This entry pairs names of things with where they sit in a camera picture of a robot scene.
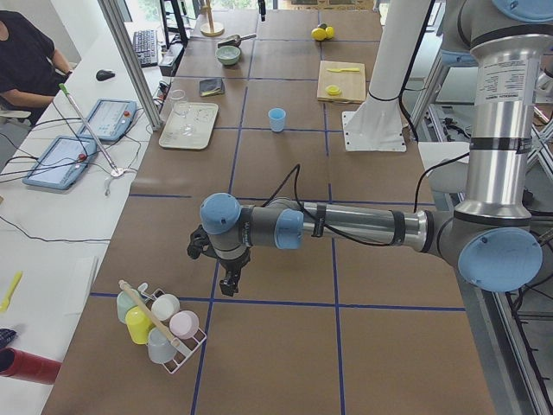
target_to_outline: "yellow cup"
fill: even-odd
[[[154,328],[154,323],[138,307],[133,307],[124,317],[130,338],[136,344],[148,343],[148,333]]]

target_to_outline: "brown table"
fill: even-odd
[[[494,413],[454,273],[440,259],[306,237],[293,252],[254,247],[230,298],[219,292],[213,260],[187,257],[211,193],[259,203],[301,163],[304,200],[409,211],[423,171],[414,143],[403,154],[346,152],[340,115],[357,106],[315,99],[320,59],[361,61],[370,79],[377,15],[271,10],[261,23],[255,10],[235,10],[214,18],[228,35],[258,38],[226,68],[214,57],[218,39],[193,36],[173,87],[201,100],[198,81],[224,77],[226,94],[202,99],[219,105],[211,143],[163,150],[159,133],[151,138],[43,413]],[[318,22],[332,24],[335,39],[312,41]],[[268,129],[273,106],[289,114],[280,134]],[[431,208],[426,184],[420,200]],[[120,278],[161,287],[200,316],[207,344],[175,375],[149,362],[118,322]]]

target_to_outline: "keyboard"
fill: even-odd
[[[135,32],[132,47],[141,67],[157,65],[157,32],[155,30],[138,30]]]

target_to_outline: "blue joint cap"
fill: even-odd
[[[480,234],[461,251],[459,273],[483,290],[507,292],[530,282],[542,266],[542,247],[528,232],[502,227]]]
[[[553,20],[551,0],[492,0],[504,15],[525,23],[545,23]]]
[[[468,52],[441,50],[442,63],[446,67],[477,67],[478,62]]]
[[[229,231],[238,221],[242,207],[234,196],[215,193],[200,206],[201,224],[207,233],[219,235]]]
[[[275,225],[275,246],[278,249],[298,249],[302,246],[303,213],[284,209]]]

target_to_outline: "black shirt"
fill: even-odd
[[[54,54],[54,42],[15,11],[0,10],[0,20],[9,33],[6,41],[0,41],[0,93],[18,89],[25,93],[55,95],[60,90],[58,84],[67,77],[56,73],[47,59]],[[39,112],[38,117],[44,111],[28,110]]]

